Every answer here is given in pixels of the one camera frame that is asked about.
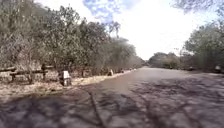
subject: tree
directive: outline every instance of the tree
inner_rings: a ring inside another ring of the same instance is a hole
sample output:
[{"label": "tree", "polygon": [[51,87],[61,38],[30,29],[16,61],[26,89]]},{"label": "tree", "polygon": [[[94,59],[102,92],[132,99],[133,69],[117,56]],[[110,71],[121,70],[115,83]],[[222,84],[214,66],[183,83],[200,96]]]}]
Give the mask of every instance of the tree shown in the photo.
[{"label": "tree", "polygon": [[197,58],[194,55],[189,53],[183,53],[180,57],[180,68],[181,69],[189,69],[190,67],[197,67]]},{"label": "tree", "polygon": [[224,16],[224,2],[222,0],[175,0],[174,7],[183,9],[186,13],[215,7],[218,14]]},{"label": "tree", "polygon": [[138,58],[134,46],[118,36],[117,22],[88,22],[71,7],[51,10],[32,0],[2,0],[0,7],[1,67],[32,71],[47,63],[57,70],[91,67],[98,74],[134,66],[128,62]]},{"label": "tree", "polygon": [[149,65],[156,68],[178,69],[179,58],[174,53],[155,53],[149,61]]},{"label": "tree", "polygon": [[185,42],[185,49],[193,53],[194,64],[204,71],[213,71],[216,65],[224,66],[224,37],[220,33],[221,24],[214,22],[201,26]]}]

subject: dry grass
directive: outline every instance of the dry grass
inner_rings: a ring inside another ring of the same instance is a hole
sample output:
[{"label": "dry grass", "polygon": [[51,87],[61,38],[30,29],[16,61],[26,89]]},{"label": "dry grass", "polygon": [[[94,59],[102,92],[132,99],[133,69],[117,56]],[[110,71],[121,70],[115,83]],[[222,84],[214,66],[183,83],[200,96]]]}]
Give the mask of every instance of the dry grass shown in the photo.
[{"label": "dry grass", "polygon": [[[89,84],[96,84],[102,82],[106,79],[111,79],[118,77],[122,74],[115,74],[113,76],[93,76],[88,78],[73,78],[72,86],[63,87],[59,82],[35,82],[33,85],[24,85],[21,83],[11,83],[11,84],[3,84],[0,83],[0,101],[7,102],[16,97],[21,97],[28,94],[40,94],[40,95],[49,95],[58,92],[62,92],[64,90],[76,90],[78,86],[84,86]],[[56,80],[56,73],[51,72],[48,74],[47,78],[50,80]]]}]

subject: sky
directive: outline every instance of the sky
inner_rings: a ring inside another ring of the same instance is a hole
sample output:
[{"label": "sky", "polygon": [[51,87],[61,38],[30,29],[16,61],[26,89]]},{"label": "sky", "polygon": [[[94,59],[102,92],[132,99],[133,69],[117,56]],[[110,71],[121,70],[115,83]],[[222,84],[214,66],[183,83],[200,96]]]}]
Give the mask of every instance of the sky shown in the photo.
[{"label": "sky", "polygon": [[218,17],[214,12],[184,14],[172,0],[36,0],[59,9],[73,7],[88,21],[121,24],[119,36],[129,40],[137,55],[148,60],[156,52],[179,53],[193,30]]}]

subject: dirt path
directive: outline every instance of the dirt path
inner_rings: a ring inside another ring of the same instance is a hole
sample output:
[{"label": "dirt path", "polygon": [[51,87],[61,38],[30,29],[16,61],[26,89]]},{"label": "dirt path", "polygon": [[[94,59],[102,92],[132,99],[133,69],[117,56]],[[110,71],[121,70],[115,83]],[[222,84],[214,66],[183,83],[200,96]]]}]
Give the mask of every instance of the dirt path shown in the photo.
[{"label": "dirt path", "polygon": [[0,128],[223,128],[223,120],[224,78],[164,69],[0,105]]}]

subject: asphalt road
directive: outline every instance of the asphalt road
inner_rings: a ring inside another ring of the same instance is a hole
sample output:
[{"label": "asphalt road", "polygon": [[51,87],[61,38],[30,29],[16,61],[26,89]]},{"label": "asphalt road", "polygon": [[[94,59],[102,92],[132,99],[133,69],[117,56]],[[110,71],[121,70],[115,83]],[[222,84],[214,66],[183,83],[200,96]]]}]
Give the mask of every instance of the asphalt road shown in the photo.
[{"label": "asphalt road", "polygon": [[0,105],[0,128],[224,128],[223,121],[223,77],[146,67]]},{"label": "asphalt road", "polygon": [[142,83],[156,83],[167,79],[185,79],[198,77],[202,74],[193,74],[181,70],[168,70],[159,68],[143,67],[125,75],[101,82],[103,89],[114,91],[120,94],[128,94],[130,90],[138,87]]}]

